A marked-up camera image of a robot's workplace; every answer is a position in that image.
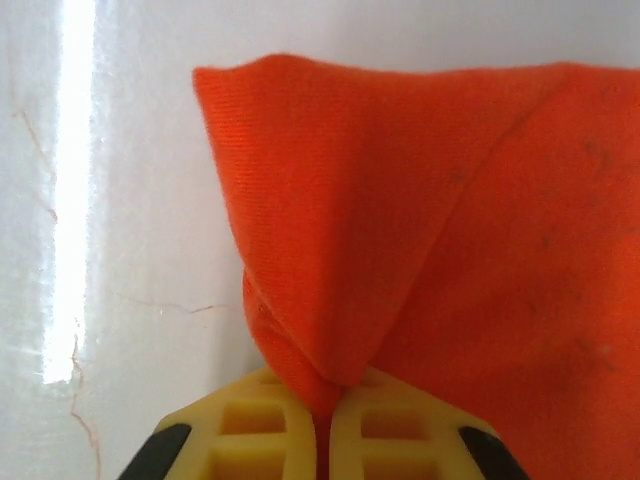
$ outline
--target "orange cloth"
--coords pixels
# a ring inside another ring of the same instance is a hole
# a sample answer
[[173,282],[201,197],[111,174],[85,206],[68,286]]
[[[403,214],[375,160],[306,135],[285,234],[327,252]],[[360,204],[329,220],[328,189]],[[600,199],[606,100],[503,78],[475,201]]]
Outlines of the orange cloth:
[[324,428],[371,364],[532,478],[640,478],[639,71],[277,55],[194,84],[249,327]]

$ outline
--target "yellow plastic part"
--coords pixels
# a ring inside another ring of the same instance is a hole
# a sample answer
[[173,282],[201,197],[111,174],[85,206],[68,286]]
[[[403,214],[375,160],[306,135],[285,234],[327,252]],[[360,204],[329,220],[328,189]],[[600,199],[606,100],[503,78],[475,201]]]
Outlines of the yellow plastic part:
[[[192,427],[165,480],[314,480],[304,405],[265,368],[165,417]],[[462,410],[380,371],[345,393],[331,427],[330,480],[484,480],[458,434],[495,435]]]
[[458,434],[484,421],[378,370],[345,394],[331,424],[331,480],[484,480]]
[[165,417],[192,430],[165,480],[314,480],[311,415],[269,369]]

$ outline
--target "orange fabric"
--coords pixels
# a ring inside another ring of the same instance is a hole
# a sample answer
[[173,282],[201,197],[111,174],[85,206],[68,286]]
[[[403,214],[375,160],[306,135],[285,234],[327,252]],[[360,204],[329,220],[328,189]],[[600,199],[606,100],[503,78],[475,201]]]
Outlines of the orange fabric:
[[249,327],[319,420],[371,364],[533,478],[640,472],[640,72],[196,69]]

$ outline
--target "black rubber pad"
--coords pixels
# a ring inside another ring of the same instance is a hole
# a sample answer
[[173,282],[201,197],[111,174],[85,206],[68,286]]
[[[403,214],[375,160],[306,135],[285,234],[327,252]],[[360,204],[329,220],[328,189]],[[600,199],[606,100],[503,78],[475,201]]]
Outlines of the black rubber pad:
[[530,480],[500,439],[473,427],[458,433],[486,480]]
[[191,433],[191,426],[177,423],[154,433],[142,445],[118,480],[163,480]]

